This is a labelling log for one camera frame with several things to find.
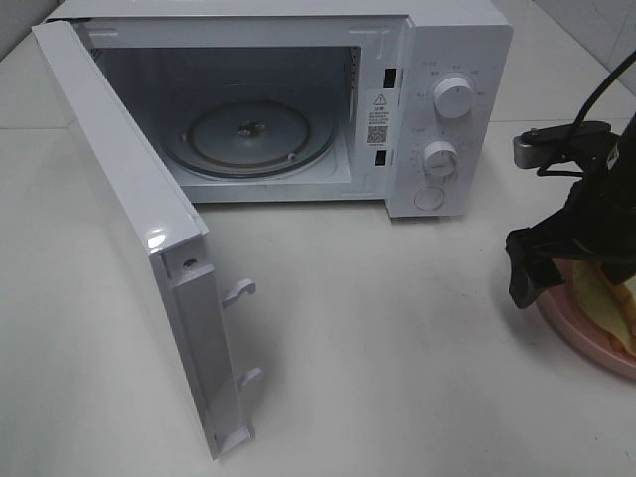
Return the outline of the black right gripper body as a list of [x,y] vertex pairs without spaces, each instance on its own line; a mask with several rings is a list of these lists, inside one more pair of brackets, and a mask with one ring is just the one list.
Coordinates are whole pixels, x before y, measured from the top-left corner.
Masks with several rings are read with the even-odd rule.
[[635,261],[635,170],[590,169],[566,202],[562,258],[606,263]]

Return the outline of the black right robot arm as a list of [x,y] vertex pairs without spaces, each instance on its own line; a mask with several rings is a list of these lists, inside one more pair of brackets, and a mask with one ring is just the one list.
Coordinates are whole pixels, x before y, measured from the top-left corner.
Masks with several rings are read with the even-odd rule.
[[583,128],[564,147],[563,160],[581,169],[564,205],[506,237],[509,293],[519,308],[564,284],[558,259],[597,262],[614,285],[635,275],[635,121],[620,135],[602,121]]

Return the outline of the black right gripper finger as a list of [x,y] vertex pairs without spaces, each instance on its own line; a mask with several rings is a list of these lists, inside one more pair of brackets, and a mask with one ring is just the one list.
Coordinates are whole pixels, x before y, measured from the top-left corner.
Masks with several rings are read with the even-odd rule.
[[634,251],[604,253],[600,262],[602,272],[613,285],[624,283],[635,275]]
[[557,211],[530,228],[508,233],[509,293],[518,308],[529,307],[544,291],[564,283],[555,259],[573,259],[576,252],[572,239],[566,236],[567,224],[565,211]]

